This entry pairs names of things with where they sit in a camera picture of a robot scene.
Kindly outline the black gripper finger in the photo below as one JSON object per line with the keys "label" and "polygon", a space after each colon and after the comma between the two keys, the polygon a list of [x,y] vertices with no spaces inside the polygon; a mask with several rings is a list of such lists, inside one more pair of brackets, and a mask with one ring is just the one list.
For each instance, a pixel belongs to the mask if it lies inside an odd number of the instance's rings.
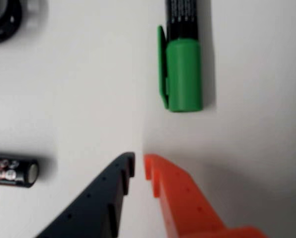
{"label": "black gripper finger", "polygon": [[40,238],[116,238],[123,198],[135,175],[135,154],[112,161],[41,233]]}

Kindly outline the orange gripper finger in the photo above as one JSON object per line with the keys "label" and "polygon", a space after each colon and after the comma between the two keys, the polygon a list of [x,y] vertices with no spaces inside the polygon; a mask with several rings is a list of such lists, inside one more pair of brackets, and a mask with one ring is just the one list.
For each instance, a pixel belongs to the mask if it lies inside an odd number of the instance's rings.
{"label": "orange gripper finger", "polygon": [[146,179],[160,200],[170,238],[264,238],[251,226],[229,228],[220,219],[189,173],[156,154],[145,154]]}

